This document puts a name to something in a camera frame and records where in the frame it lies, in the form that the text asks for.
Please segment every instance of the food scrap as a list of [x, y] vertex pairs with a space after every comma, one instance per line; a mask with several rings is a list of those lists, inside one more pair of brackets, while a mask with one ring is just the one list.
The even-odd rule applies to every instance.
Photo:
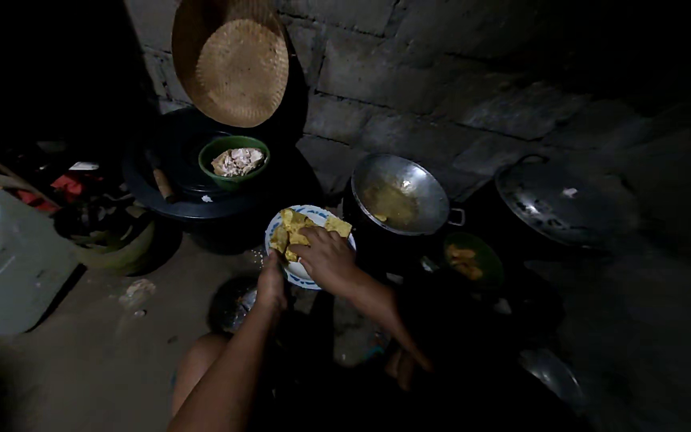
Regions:
[[479, 280], [484, 277], [484, 272], [478, 267], [476, 252], [471, 249], [458, 248], [454, 244], [447, 246], [445, 251], [447, 261], [458, 272], [471, 280]]
[[247, 175], [258, 168], [264, 161], [263, 152], [257, 148], [232, 148], [220, 153], [212, 161], [215, 174], [222, 177]]

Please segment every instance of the pot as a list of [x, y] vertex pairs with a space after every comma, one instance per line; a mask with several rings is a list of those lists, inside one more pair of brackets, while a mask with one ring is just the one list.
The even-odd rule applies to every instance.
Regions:
[[[362, 159], [351, 176], [351, 192], [372, 222], [395, 234], [434, 234], [445, 223], [465, 224], [465, 211], [450, 209], [447, 194], [430, 172], [392, 154]], [[451, 211], [459, 212], [461, 221], [448, 221]]]

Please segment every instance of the fried food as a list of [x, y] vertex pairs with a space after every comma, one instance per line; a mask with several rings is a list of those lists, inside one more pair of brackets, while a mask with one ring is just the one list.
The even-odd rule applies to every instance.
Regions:
[[289, 233], [296, 233], [303, 227], [315, 227], [316, 224], [302, 213], [294, 211], [292, 208], [285, 208], [282, 211], [282, 225]]
[[324, 222], [324, 229], [327, 231], [337, 231], [340, 237], [348, 238], [351, 234], [351, 224], [346, 221], [341, 221], [335, 216], [330, 216]]
[[271, 248], [278, 250], [282, 254], [287, 250], [287, 246], [290, 244], [290, 235], [287, 230], [284, 229], [283, 225], [279, 225], [274, 230], [271, 235]]
[[289, 262], [297, 262], [298, 256], [295, 252], [290, 250], [290, 247], [287, 247], [287, 250], [284, 252], [284, 258], [286, 258]]
[[303, 244], [308, 246], [311, 243], [308, 241], [308, 238], [305, 235], [299, 232], [293, 232], [290, 234], [290, 244]]
[[[310, 245], [308, 238], [300, 233], [301, 228], [318, 227], [316, 222], [302, 213], [294, 211], [292, 208], [285, 208], [281, 211], [282, 224], [274, 231], [271, 236], [271, 247], [283, 252], [284, 258], [289, 262], [297, 262], [298, 256], [290, 246], [293, 244]], [[327, 231], [337, 231], [342, 237], [348, 237], [351, 234], [351, 224], [341, 221], [338, 218], [330, 216], [324, 223], [324, 229]]]
[[476, 251], [465, 248], [458, 248], [454, 244], [447, 246], [445, 251], [449, 264], [460, 272], [463, 276], [471, 280], [479, 280], [484, 277], [484, 271], [478, 267], [476, 261]]

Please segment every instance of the green plate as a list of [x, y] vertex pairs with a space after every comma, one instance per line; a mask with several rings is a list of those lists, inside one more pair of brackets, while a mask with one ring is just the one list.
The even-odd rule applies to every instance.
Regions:
[[444, 257], [445, 265], [455, 270], [447, 259], [447, 247], [450, 244], [454, 244], [461, 249], [471, 249], [476, 252], [475, 260], [479, 263], [478, 267], [484, 273], [481, 279], [471, 281], [477, 285], [477, 288], [497, 289], [503, 285], [503, 280], [505, 279], [503, 263], [484, 240], [466, 232], [455, 232], [445, 238], [444, 249], [441, 251], [441, 254]]
[[[259, 168], [247, 175], [239, 175], [236, 177], [223, 177], [215, 174], [215, 171], [213, 171], [212, 167], [212, 161], [214, 161], [215, 158], [220, 156], [220, 154], [226, 150], [247, 147], [257, 148], [263, 152], [265, 159]], [[250, 137], [229, 136], [217, 138], [211, 143], [205, 145], [201, 152], [199, 152], [199, 168], [201, 168], [205, 174], [209, 175], [218, 186], [227, 191], [235, 191], [240, 187], [240, 184], [258, 177], [260, 173], [266, 169], [269, 162], [271, 162], [271, 152], [269, 151], [268, 146], [266, 146], [266, 144], [260, 140]]]

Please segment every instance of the blue-patterned plate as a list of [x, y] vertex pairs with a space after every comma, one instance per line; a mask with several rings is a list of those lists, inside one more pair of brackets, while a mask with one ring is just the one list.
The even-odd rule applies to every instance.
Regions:
[[[289, 208], [292, 208], [294, 211], [297, 211], [298, 213], [303, 213], [305, 216], [308, 216], [315, 224], [319, 225], [320, 227], [324, 226], [324, 222], [327, 220], [329, 216], [335, 216], [331, 212], [326, 211], [323, 208], [316, 207], [315, 205], [293, 205]], [[271, 235], [274, 233], [276, 227], [278, 227], [281, 224], [282, 213], [280, 211], [276, 214], [276, 216], [274, 216], [274, 219], [271, 219], [271, 223], [268, 224], [268, 228], [266, 228], [266, 253], [268, 253], [268, 250], [271, 249]], [[351, 248], [353, 248], [353, 250], [356, 250], [356, 242], [353, 240], [353, 234], [351, 234], [348, 237], [348, 242], [351, 244]], [[284, 266], [284, 271], [285, 273], [287, 273], [287, 280], [289, 280], [292, 284], [295, 284], [299, 287], [308, 288], [310, 290], [321, 289], [319, 285], [316, 284], [316, 282], [311, 280], [311, 277], [308, 275], [308, 272], [302, 267], [301, 263], [289, 263]]]

